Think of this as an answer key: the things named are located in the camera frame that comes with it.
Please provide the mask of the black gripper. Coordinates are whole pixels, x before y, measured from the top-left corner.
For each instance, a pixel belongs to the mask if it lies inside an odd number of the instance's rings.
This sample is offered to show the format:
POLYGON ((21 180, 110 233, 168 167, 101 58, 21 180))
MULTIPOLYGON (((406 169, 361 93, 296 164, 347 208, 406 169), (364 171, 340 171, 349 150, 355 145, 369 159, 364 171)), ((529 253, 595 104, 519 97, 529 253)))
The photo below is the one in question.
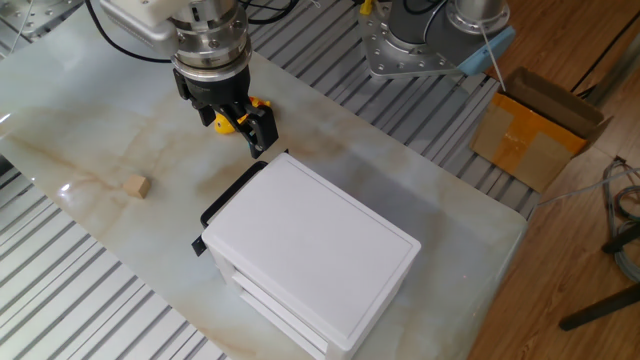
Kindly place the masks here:
POLYGON ((208 127, 215 119, 224 118, 226 125, 242 135, 248 143, 251 157, 257 159, 279 138, 273 109, 268 102, 250 99, 250 70, 246 66, 241 72, 219 81, 196 81, 173 70, 178 92, 189 100, 198 112, 201 123, 208 127))

